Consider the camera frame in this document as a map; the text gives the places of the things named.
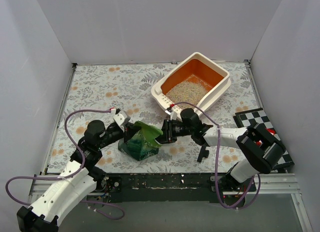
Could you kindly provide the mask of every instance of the floral tablecloth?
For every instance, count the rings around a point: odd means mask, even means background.
[[[243,63],[222,63],[230,72],[231,86],[208,114],[222,127],[236,128],[235,112],[257,108],[254,91]],[[63,122],[65,117],[79,109],[106,110],[110,107],[123,109],[131,121],[141,120],[161,127],[166,114],[151,96],[151,87],[176,65],[135,64],[135,65],[84,65],[77,66],[63,117],[57,130],[48,163],[48,173],[60,173],[75,146],[68,139]],[[112,116],[100,113],[74,115],[68,124],[73,138],[78,141],[91,120],[102,120],[106,126]],[[209,124],[205,116],[202,121]],[[118,150],[114,143],[102,150],[103,157],[97,166],[107,173],[201,173],[215,169],[216,147],[209,148],[209,158],[197,162],[200,146],[188,137],[178,138],[174,144],[163,145],[156,156],[136,161]],[[219,154],[219,172],[227,172],[236,162],[244,159],[240,150],[222,147]]]

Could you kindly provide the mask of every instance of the green bag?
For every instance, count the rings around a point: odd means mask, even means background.
[[[162,130],[142,121],[136,121],[134,125],[140,126],[141,129],[126,143],[123,139],[119,140],[118,149],[137,161],[158,154],[161,144],[158,144],[155,138],[163,134]]]

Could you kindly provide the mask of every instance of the black and white checkerboard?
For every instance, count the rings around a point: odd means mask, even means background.
[[[262,108],[250,110],[250,111],[237,112],[233,118],[239,128],[247,127],[255,123],[260,123],[260,124],[264,124],[267,129],[272,129],[276,131],[273,125],[271,124],[268,116],[266,115],[265,111]],[[278,140],[281,140],[278,134],[275,134],[274,136]],[[292,158],[289,155],[288,151],[286,151],[282,156],[282,158],[278,161],[274,169],[275,170],[284,169],[291,165],[294,165],[294,162],[292,161]]]

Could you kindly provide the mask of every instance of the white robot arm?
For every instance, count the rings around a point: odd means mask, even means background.
[[[158,143],[174,143],[179,136],[191,135],[201,146],[216,146],[220,136],[221,146],[240,148],[244,153],[246,159],[235,164],[219,179],[219,185],[223,189],[236,190],[248,178],[258,173],[270,173],[286,151],[283,144],[263,125],[218,129],[213,125],[203,124],[191,108],[183,110],[180,115],[182,122],[164,120],[163,135],[156,138]],[[17,217],[22,232],[57,232],[66,215],[87,194],[103,186],[102,181],[106,174],[95,167],[102,157],[100,149],[121,138],[126,141],[140,130],[140,127],[129,122],[130,117],[123,111],[118,111],[113,119],[114,123],[107,129],[99,120],[88,124],[84,137],[78,143],[85,155],[84,168],[78,174],[65,178],[81,166],[82,157],[76,150],[59,176],[62,180],[53,183],[42,197],[28,208],[21,207]]]

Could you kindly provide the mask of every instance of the white panel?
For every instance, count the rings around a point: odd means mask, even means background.
[[[250,59],[281,0],[38,0],[72,62]]]
[[[259,113],[259,116],[266,116],[266,113],[265,113],[265,111],[258,111],[258,113]]]
[[[254,116],[251,113],[248,114],[248,115],[245,115],[245,116],[246,116],[247,119],[253,119],[254,118]]]
[[[264,121],[261,119],[261,117],[255,118],[255,121],[256,121],[257,123],[263,123],[263,122],[264,122]]]
[[[251,125],[250,122],[247,120],[243,121],[242,123],[243,123],[243,126],[245,127],[248,127],[249,125]]]
[[[39,173],[72,65],[37,0],[0,0],[0,224],[18,231],[14,176]],[[26,201],[31,181],[9,187]]]
[[[282,0],[252,59],[265,111],[295,162],[314,231],[319,220],[320,0]]]

